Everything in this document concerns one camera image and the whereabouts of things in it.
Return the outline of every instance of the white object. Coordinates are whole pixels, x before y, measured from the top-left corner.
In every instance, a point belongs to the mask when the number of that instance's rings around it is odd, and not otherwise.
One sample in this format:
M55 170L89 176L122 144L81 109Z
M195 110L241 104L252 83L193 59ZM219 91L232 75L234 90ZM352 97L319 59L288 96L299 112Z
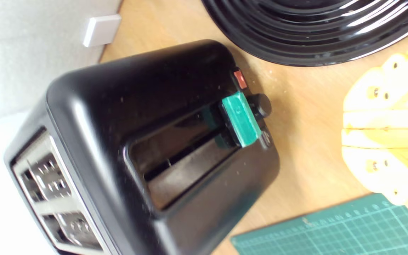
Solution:
M92 47L113 42L119 24L119 14L89 19L83 45L86 47Z

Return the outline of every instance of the green lever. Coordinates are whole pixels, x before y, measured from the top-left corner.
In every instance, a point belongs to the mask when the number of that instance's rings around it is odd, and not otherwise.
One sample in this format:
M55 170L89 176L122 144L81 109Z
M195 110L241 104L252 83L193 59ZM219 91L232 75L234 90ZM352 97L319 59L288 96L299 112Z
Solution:
M262 132L245 95L239 91L224 98L222 104L241 147L253 144Z

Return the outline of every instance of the red button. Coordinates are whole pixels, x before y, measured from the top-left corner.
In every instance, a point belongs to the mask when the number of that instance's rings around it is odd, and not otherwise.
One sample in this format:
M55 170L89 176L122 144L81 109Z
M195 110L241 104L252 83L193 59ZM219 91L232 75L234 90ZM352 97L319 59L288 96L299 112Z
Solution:
M243 77L243 74L240 70L235 71L234 76L237 79L240 89L246 89L248 87L247 83L245 82L245 78Z

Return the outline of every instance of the yellow wooden object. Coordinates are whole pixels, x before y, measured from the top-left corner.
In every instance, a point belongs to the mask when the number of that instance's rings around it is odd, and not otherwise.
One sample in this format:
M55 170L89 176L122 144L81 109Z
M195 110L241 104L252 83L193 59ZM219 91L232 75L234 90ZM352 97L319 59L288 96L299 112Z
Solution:
M358 180L408 207L408 52L371 68L344 100L342 154Z

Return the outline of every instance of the black plastic casing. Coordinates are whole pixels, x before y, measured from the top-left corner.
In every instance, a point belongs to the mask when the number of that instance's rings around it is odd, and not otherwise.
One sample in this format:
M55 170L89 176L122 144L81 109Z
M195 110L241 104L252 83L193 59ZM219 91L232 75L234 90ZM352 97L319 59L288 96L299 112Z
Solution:
M56 79L5 154L26 205L11 168L40 130L46 130L112 253L211 253L276 177L275 146L263 147L258 140L237 150L165 210L152 204L128 148L237 92L235 69L226 47L202 40ZM263 120L259 126L267 130Z

